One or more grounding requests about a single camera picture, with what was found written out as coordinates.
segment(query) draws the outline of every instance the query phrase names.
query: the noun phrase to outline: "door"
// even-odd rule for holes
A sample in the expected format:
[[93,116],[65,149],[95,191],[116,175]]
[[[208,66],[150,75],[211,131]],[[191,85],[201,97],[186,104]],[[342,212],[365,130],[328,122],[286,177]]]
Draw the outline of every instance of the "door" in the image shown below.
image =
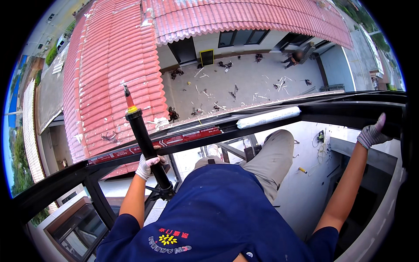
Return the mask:
[[279,41],[273,50],[284,51],[289,44],[300,46],[311,38],[313,37],[306,36],[304,34],[288,33],[281,41]]
[[197,60],[197,54],[195,52],[192,37],[173,42],[168,44],[168,46],[180,65]]

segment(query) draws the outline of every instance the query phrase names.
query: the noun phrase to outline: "yellow flower logo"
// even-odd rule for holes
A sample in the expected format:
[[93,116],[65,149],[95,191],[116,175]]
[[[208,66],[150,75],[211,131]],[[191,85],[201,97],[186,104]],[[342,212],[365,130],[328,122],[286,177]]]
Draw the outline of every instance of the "yellow flower logo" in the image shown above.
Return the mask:
[[178,239],[174,239],[173,237],[174,236],[169,236],[169,234],[166,234],[166,236],[164,236],[164,235],[159,236],[158,237],[159,238],[158,240],[160,242],[162,242],[163,245],[165,246],[165,245],[177,243],[177,240]]

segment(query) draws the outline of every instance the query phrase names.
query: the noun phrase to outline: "blue t-shirt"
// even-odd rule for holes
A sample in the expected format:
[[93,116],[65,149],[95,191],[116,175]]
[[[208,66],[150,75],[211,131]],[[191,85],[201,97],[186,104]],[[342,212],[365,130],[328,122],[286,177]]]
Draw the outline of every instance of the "blue t-shirt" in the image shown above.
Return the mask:
[[96,261],[333,261],[337,240],[326,227],[302,242],[252,173],[210,164],[187,176],[156,222],[140,230],[120,215]]

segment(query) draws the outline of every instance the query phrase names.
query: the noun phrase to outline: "gloved hand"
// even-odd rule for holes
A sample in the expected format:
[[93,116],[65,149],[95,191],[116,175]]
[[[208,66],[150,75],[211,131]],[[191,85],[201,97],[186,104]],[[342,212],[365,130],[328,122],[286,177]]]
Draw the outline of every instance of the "gloved hand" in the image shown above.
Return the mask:
[[[160,149],[161,146],[155,145],[154,149]],[[166,159],[164,156],[158,156],[149,160],[146,160],[144,155],[141,155],[140,157],[140,163],[138,164],[137,171],[135,172],[137,175],[139,175],[142,179],[147,181],[147,179],[151,176],[151,166],[157,164],[158,162],[161,162],[162,164],[166,163]]]
[[369,125],[362,129],[361,133],[357,137],[358,142],[360,142],[361,145],[363,145],[368,150],[372,145],[381,144],[385,141],[392,140],[391,137],[381,133],[384,123],[385,113],[382,113],[375,125]]

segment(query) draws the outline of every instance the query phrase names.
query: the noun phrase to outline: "red tile roof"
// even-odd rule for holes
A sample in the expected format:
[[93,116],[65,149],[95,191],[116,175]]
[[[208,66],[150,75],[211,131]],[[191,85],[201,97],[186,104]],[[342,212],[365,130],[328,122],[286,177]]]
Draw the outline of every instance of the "red tile roof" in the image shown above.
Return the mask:
[[[74,162],[134,139],[124,117],[123,83],[143,109],[144,121],[168,117],[154,26],[141,26],[140,15],[137,0],[96,1],[76,25],[63,84],[64,120]],[[146,126],[155,130],[154,124]],[[101,138],[113,132],[118,143]],[[107,177],[136,168],[129,164]]]
[[[77,23],[64,68],[67,140],[76,163],[134,139],[124,118],[122,83],[145,121],[167,117],[156,44],[235,29],[274,29],[312,35],[352,48],[333,6],[312,0],[145,0],[155,19],[141,26],[139,0],[99,0]],[[155,125],[147,124],[152,131]],[[115,132],[118,143],[102,140]],[[133,171],[120,167],[107,177]]]
[[334,6],[314,0],[145,0],[155,13],[157,44],[236,29],[306,34],[348,49],[353,43]]

